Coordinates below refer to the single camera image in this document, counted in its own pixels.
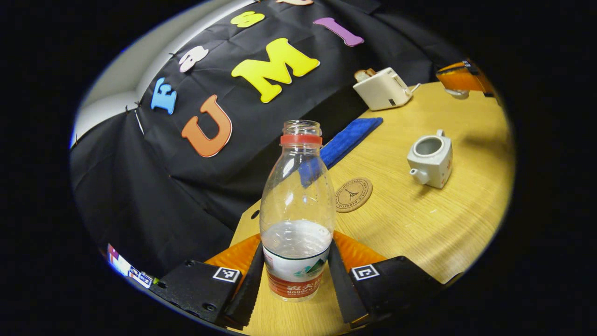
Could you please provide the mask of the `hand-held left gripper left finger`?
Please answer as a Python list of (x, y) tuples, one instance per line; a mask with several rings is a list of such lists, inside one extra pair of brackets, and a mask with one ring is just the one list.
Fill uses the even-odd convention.
[(203, 321), (243, 329), (254, 310), (263, 266), (262, 241), (255, 234), (207, 261), (187, 259), (149, 290)]

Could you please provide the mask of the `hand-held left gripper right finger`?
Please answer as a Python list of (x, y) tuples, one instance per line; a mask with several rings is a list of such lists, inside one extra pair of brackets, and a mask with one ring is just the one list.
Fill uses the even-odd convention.
[(351, 327), (387, 319), (444, 288), (409, 258), (386, 258), (339, 231), (328, 263), (343, 321)]

